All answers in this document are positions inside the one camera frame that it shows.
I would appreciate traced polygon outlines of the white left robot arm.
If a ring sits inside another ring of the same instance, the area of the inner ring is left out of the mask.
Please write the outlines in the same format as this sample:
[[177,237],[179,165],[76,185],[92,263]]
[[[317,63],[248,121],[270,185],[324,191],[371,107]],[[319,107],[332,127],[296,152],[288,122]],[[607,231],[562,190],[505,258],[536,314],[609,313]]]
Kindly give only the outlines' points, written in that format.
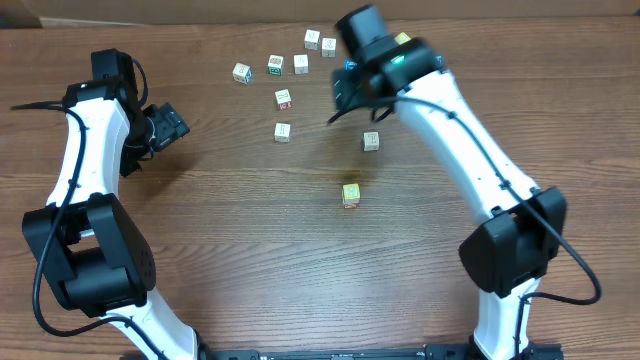
[[146,359],[204,359],[208,348],[156,287],[150,245],[122,206],[119,181],[185,136],[174,108],[149,104],[141,64],[117,49],[91,55],[92,78],[59,101],[26,104],[68,121],[61,171],[22,233],[37,261],[32,309],[39,326],[74,337],[105,324]]

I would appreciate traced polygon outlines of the wooden block red letter U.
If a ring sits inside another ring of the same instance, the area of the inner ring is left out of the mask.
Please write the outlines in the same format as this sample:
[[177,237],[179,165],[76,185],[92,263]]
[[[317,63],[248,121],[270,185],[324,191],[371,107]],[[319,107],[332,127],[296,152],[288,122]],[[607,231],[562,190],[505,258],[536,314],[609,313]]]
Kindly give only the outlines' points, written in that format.
[[291,136],[291,125],[288,123],[277,123],[274,130],[274,140],[276,142],[288,143]]

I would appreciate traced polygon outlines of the wooden block letter T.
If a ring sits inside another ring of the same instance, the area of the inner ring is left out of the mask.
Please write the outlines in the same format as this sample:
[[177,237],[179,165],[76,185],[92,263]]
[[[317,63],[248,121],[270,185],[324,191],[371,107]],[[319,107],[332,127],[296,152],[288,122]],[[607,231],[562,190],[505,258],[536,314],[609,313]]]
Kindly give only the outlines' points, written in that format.
[[380,146],[380,138],[378,132],[365,132],[363,134],[363,150],[365,152],[378,151]]

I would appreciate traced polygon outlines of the wooden block yellow letter S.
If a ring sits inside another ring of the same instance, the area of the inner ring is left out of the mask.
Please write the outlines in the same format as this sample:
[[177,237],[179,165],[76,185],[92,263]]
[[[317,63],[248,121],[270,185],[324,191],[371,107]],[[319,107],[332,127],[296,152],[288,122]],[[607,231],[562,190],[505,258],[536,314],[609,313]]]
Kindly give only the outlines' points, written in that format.
[[345,184],[342,187],[342,203],[352,204],[360,202],[360,188],[357,183]]

